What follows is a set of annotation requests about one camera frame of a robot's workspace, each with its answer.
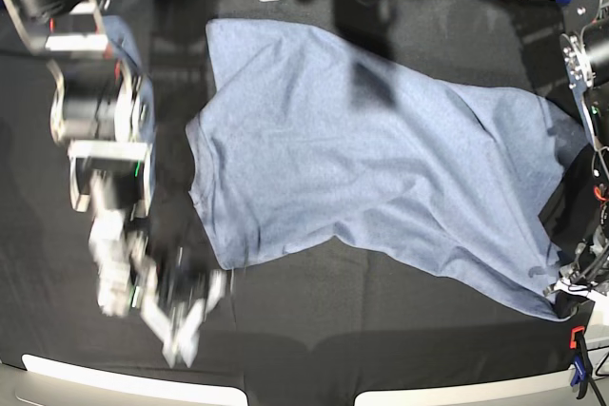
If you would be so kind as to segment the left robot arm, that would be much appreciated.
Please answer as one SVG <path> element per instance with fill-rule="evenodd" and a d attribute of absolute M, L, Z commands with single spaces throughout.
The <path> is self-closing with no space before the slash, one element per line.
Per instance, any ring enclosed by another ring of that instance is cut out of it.
<path fill-rule="evenodd" d="M 556 0 L 564 34 L 560 49 L 586 138 L 593 148 L 593 193 L 599 224 L 560 270 L 552 291 L 590 300 L 608 312 L 608 0 Z"/>

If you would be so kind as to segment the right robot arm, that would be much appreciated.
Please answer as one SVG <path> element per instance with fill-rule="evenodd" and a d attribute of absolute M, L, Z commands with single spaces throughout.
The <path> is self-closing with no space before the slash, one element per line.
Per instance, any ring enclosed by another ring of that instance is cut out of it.
<path fill-rule="evenodd" d="M 69 157 L 74 210 L 92 218 L 97 300 L 109 316 L 137 309 L 164 331 L 197 327 L 226 293 L 225 273 L 152 243 L 156 190 L 153 85 L 111 0 L 2 0 L 27 50 L 54 82 L 49 128 Z"/>

